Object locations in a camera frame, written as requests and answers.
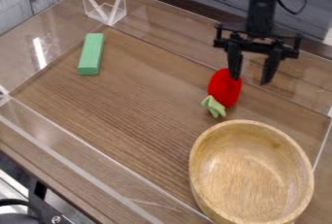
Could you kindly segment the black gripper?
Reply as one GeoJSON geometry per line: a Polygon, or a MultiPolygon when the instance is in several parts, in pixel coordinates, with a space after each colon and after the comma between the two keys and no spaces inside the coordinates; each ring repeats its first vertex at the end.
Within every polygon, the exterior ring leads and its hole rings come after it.
{"type": "Polygon", "coordinates": [[[242,23],[227,25],[219,23],[215,29],[214,47],[222,48],[227,53],[227,69],[234,80],[238,80],[241,75],[242,51],[269,54],[264,64],[261,84],[272,81],[281,59],[296,59],[300,55],[302,36],[280,27],[273,27],[266,37],[247,32],[242,23]]]}

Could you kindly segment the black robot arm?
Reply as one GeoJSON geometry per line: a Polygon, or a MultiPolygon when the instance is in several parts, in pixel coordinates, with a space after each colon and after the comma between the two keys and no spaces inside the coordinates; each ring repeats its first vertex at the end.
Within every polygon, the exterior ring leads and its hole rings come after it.
{"type": "Polygon", "coordinates": [[[227,53],[227,68],[230,77],[239,79],[242,69],[242,52],[254,52],[268,56],[261,84],[270,83],[280,62],[297,59],[302,35],[274,24],[276,5],[290,14],[297,15],[305,8],[308,0],[298,11],[290,10],[281,0],[249,0],[246,20],[242,23],[219,23],[215,25],[217,35],[214,47],[227,53]]]}

